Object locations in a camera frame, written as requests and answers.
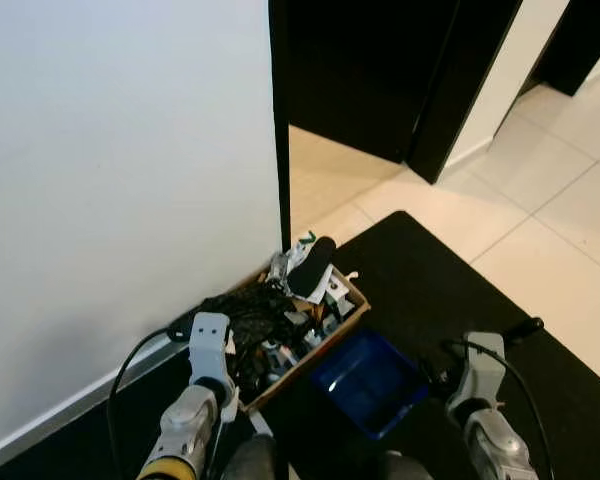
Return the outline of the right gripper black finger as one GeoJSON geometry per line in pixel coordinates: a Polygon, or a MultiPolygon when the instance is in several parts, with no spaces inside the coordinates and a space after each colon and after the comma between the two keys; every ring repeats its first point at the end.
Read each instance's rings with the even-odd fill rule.
{"type": "Polygon", "coordinates": [[[511,326],[511,328],[504,330],[501,333],[502,340],[504,340],[505,347],[519,346],[519,344],[525,342],[529,338],[533,338],[534,335],[543,332],[544,321],[541,317],[529,317],[524,321],[520,321],[519,324],[511,326]]]}

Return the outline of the black and white hand brush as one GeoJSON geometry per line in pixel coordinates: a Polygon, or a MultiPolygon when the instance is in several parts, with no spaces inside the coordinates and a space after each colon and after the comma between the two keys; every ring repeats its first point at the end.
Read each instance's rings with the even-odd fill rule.
{"type": "Polygon", "coordinates": [[[292,297],[309,303],[319,303],[327,292],[331,259],[335,255],[336,243],[332,238],[320,237],[310,248],[303,264],[285,276],[288,293],[292,297]]]}

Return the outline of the grey right robot leg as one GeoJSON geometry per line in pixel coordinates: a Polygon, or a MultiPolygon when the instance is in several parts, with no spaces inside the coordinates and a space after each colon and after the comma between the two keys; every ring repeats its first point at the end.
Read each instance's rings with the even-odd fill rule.
{"type": "Polygon", "coordinates": [[[379,462],[378,480],[434,480],[434,477],[413,457],[386,451],[379,462]]]}

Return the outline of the grey robot leg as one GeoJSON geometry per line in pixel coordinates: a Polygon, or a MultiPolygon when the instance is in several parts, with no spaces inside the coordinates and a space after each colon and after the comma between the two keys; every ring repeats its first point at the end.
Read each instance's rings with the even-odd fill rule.
{"type": "Polygon", "coordinates": [[[378,480],[434,480],[434,477],[413,457],[386,451],[379,462],[378,480]]]}
{"type": "Polygon", "coordinates": [[[237,447],[219,480],[286,480],[272,436],[256,434],[237,447]]]}

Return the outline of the brown cardboard box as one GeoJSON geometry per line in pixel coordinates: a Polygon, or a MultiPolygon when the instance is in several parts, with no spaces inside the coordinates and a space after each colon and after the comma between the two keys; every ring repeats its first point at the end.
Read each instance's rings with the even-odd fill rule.
{"type": "Polygon", "coordinates": [[[319,303],[292,297],[285,276],[272,276],[269,264],[227,294],[233,346],[228,366],[245,411],[260,410],[299,379],[300,369],[335,347],[369,310],[354,284],[358,274],[342,273],[333,257],[319,303]]]}

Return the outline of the white paper with green print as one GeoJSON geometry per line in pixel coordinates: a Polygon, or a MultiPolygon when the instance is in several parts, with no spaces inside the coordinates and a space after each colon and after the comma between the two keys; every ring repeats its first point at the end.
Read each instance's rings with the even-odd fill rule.
{"type": "Polygon", "coordinates": [[[303,264],[306,256],[308,256],[310,248],[318,241],[318,236],[310,230],[310,232],[301,234],[296,239],[291,247],[286,251],[278,252],[271,260],[271,275],[281,278],[287,276],[297,266],[303,264]]]}

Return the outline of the grey left robot leg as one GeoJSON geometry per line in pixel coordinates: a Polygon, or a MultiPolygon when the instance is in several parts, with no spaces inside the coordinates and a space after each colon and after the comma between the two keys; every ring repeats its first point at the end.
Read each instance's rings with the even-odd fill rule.
{"type": "Polygon", "coordinates": [[[219,480],[286,480],[272,436],[256,434],[237,447],[219,480]]]}

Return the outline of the black door jamb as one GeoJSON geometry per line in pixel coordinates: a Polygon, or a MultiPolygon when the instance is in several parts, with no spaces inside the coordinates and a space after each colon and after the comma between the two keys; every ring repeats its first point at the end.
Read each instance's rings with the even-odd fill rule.
{"type": "Polygon", "coordinates": [[[455,0],[405,165],[428,184],[441,178],[523,0],[455,0]]]}
{"type": "Polygon", "coordinates": [[[600,0],[569,0],[520,92],[547,84],[574,96],[600,60],[600,0]]]}

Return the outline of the black door leaf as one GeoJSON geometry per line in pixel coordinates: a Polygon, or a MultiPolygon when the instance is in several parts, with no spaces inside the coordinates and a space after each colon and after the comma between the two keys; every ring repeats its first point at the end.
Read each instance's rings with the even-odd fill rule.
{"type": "Polygon", "coordinates": [[[285,0],[286,114],[401,163],[460,0],[285,0]]]}

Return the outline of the white baseboard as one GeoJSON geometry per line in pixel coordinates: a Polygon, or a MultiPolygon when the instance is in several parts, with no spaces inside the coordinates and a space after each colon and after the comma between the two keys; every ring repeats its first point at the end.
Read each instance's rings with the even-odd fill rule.
{"type": "MultiPolygon", "coordinates": [[[[184,349],[184,343],[175,343],[172,340],[146,340],[143,348],[128,362],[126,370],[123,371],[121,387],[126,387],[131,381],[135,381],[153,369],[157,369],[158,366],[164,364],[169,358],[175,357],[184,349]]],[[[118,370],[108,372],[103,378],[96,379],[88,387],[72,394],[70,398],[63,399],[62,402],[59,402],[47,412],[40,413],[35,419],[22,425],[21,428],[12,431],[6,438],[0,439],[0,466],[6,465],[18,454],[34,447],[41,440],[48,438],[50,434],[56,433],[63,426],[71,424],[73,420],[79,419],[91,408],[104,402],[117,372],[118,370]]]]}

